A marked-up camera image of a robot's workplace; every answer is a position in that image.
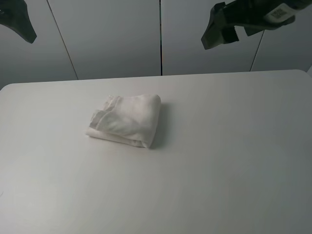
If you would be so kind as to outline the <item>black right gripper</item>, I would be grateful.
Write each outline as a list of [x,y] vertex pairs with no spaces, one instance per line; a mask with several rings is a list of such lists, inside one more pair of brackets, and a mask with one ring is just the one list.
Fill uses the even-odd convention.
[[235,26],[251,36],[275,30],[295,21],[295,15],[309,6],[307,0],[234,0],[216,4],[201,38],[205,50],[239,41]]

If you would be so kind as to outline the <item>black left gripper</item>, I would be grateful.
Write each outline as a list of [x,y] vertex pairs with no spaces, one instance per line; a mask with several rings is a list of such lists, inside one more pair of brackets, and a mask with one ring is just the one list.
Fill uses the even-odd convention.
[[30,44],[37,38],[24,0],[1,0],[0,23],[7,24],[8,28]]

